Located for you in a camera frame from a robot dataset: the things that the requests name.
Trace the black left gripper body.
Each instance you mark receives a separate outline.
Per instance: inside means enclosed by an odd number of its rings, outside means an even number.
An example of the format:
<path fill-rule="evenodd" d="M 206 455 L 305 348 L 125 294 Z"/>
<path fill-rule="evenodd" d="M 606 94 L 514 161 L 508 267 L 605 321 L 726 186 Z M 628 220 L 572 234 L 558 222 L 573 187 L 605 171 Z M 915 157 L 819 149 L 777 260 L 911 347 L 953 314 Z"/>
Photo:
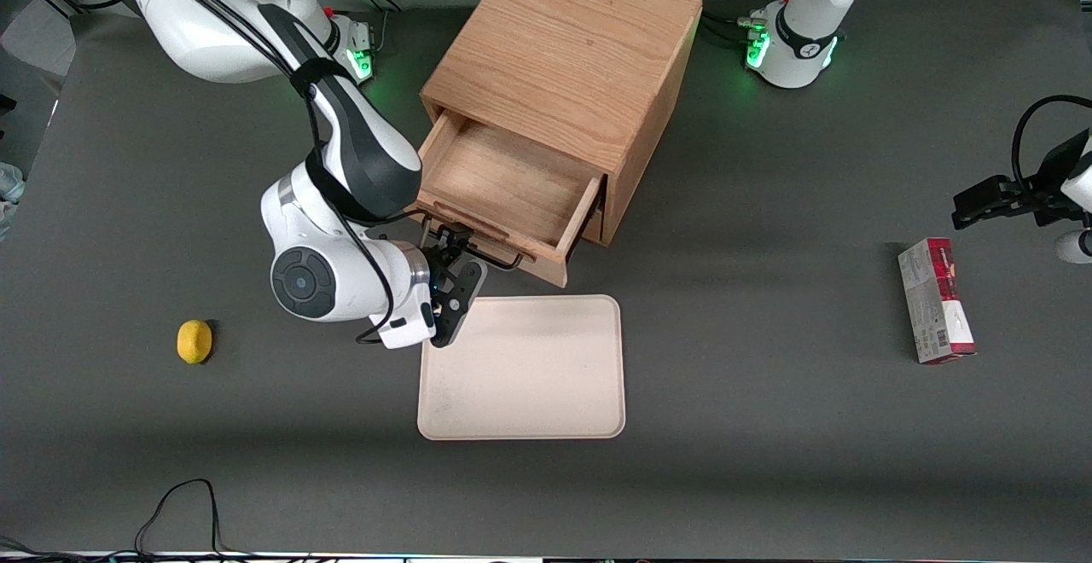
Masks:
<path fill-rule="evenodd" d="M 1026 178 L 1035 197 L 1031 208 L 1036 226 L 1089 221 L 1090 167 L 1088 129 L 1048 152 L 1037 173 Z"/>

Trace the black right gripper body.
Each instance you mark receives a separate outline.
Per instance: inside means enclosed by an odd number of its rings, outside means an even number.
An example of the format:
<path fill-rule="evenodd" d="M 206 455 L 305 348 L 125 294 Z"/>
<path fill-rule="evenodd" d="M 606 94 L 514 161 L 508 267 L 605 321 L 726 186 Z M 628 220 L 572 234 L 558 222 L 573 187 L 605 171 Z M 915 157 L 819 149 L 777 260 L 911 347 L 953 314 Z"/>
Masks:
<path fill-rule="evenodd" d="M 456 269 L 456 263 L 463 257 L 467 249 L 436 249 L 436 251 L 425 251 L 422 253 L 428 266 L 428 292 L 432 301 L 465 301 L 467 299 L 467 279 L 464 278 L 463 271 L 467 266 Z"/>

